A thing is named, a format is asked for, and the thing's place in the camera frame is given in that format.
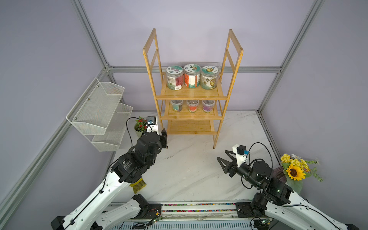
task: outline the green leaves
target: green leaves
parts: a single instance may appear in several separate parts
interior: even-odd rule
[[[290,166],[290,163],[282,163],[282,167],[284,168],[284,170],[287,170],[289,166]]]
[[[297,194],[300,194],[303,188],[303,181],[292,180],[289,176],[286,177],[286,183],[289,185]]]
[[[310,176],[311,176],[311,174],[310,174],[309,172],[304,171],[304,173],[305,173],[305,177],[306,177],[306,178],[308,178],[308,177],[310,177]]]
[[[312,170],[311,170],[311,174],[319,181],[319,182],[322,182],[323,181],[323,178],[320,177],[318,174],[317,174],[317,168],[314,167]]]

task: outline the jar lid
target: jar lid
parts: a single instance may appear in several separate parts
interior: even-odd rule
[[[183,74],[183,68],[180,66],[169,66],[166,68],[166,73],[172,77],[181,76]]]
[[[214,105],[215,104],[214,100],[203,100],[202,102],[206,105]]]
[[[219,74],[219,69],[215,66],[205,66],[202,68],[202,73],[207,76],[216,76]]]
[[[190,104],[190,105],[195,105],[198,102],[199,102],[198,100],[187,100],[187,103]]]
[[[184,66],[184,72],[186,74],[197,75],[201,71],[201,67],[197,64],[188,64]]]
[[[183,100],[171,100],[172,104],[183,104]]]

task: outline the shelf tier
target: shelf tier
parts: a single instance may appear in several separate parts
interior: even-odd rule
[[[96,135],[91,143],[100,152],[113,152],[119,149],[126,129],[126,121],[132,113],[133,107],[119,103],[111,122],[104,135]]]
[[[111,82],[96,82],[88,99],[85,100],[78,112],[72,116],[71,111],[67,119],[83,135],[104,135],[123,96],[124,87]]]
[[[170,100],[165,100],[165,114],[161,117],[163,120],[221,120],[222,116],[219,116],[217,111],[217,103],[214,105],[213,110],[209,113],[203,111],[203,104],[199,102],[198,109],[196,112],[191,113],[188,110],[188,105],[184,101],[182,110],[175,112],[170,103]]]
[[[185,85],[180,90],[169,89],[166,85],[167,79],[164,74],[162,82],[161,94],[156,95],[158,100],[178,99],[178,100],[227,100],[228,97],[224,96],[222,92],[221,84],[217,84],[217,87],[212,90],[203,89],[201,86],[196,88],[188,88]]]
[[[213,120],[168,120],[167,134],[217,135]]]

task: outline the metal profile beam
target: metal profile beam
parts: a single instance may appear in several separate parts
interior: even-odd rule
[[[74,9],[78,15],[79,20],[81,21],[83,28],[85,29],[88,38],[90,39],[95,51],[97,52],[98,58],[105,68],[109,66],[109,64],[106,61],[105,55],[102,52],[102,48],[100,46],[100,43],[97,40],[96,34],[92,29],[92,25],[87,17],[87,13],[83,7],[83,4],[81,0],[71,0],[71,3],[74,6]]]
[[[260,113],[263,112],[263,110],[265,109],[265,106],[268,102],[268,100],[270,99],[271,95],[273,94],[274,90],[276,89],[277,85],[279,84],[282,76],[284,75],[287,67],[289,66],[291,60],[293,59],[297,49],[299,48],[301,42],[303,41],[308,29],[310,28],[313,20],[315,19],[315,17],[318,14],[318,11],[321,9],[323,3],[325,2],[325,0],[315,0],[313,2],[313,5],[311,7],[311,9],[309,10],[300,30],[298,31],[297,36],[295,37],[284,61],[282,62],[282,70],[280,73],[276,74],[276,77],[274,78],[270,88],[268,89],[265,97],[263,98],[263,101],[261,103],[261,105],[259,106],[258,111]]]
[[[101,81],[107,75],[108,70],[104,68],[97,76],[97,79]],[[95,85],[90,85],[90,87],[79,98],[77,102],[79,106],[76,108],[76,110],[79,110],[80,106],[87,99],[88,95],[91,93],[94,87]],[[17,211],[18,207],[31,189],[33,183],[42,173],[49,160],[52,158],[54,151],[58,147],[59,143],[63,140],[70,127],[71,124],[66,119],[64,119],[64,121],[49,139],[47,144],[43,147],[43,149],[34,159],[32,164],[28,167],[26,172],[22,175],[20,180],[16,183],[16,185],[7,195],[5,200],[1,203],[0,230],[4,228],[10,218],[13,216],[13,214]]]
[[[162,66],[162,71],[166,71],[167,66]],[[145,66],[111,66],[108,68],[110,72],[147,72]],[[240,66],[238,72],[274,72],[279,73],[281,71],[280,66]],[[159,67],[153,67],[152,72],[160,72]],[[225,66],[224,72],[233,72],[230,66]]]
[[[277,146],[276,146],[275,141],[273,140],[273,138],[271,136],[270,131],[267,128],[266,122],[263,119],[263,116],[259,112],[256,111],[256,113],[257,113],[258,119],[261,123],[261,126],[263,128],[263,131],[265,132],[266,137],[267,137],[268,141],[270,142],[271,148],[272,148],[274,154],[276,155],[277,161],[279,162],[279,165],[281,165],[281,161],[280,161],[281,154],[280,154],[279,150],[277,149]]]

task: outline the yellow flowers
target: yellow flowers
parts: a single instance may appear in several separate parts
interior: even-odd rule
[[[303,172],[303,170],[297,166],[294,166],[293,164],[291,164],[286,171],[292,180],[299,181],[305,179],[305,173]]]
[[[284,154],[282,157],[281,157],[281,161],[282,163],[290,163],[290,156],[288,154]]]
[[[288,154],[284,154],[282,157],[281,157],[281,162],[282,163],[290,163],[294,166],[297,166],[299,167],[301,170],[304,170],[306,172],[309,172],[311,171],[308,167],[308,164],[305,160],[301,159],[300,157],[298,156],[295,156],[295,159],[291,159],[291,157],[288,155]]]

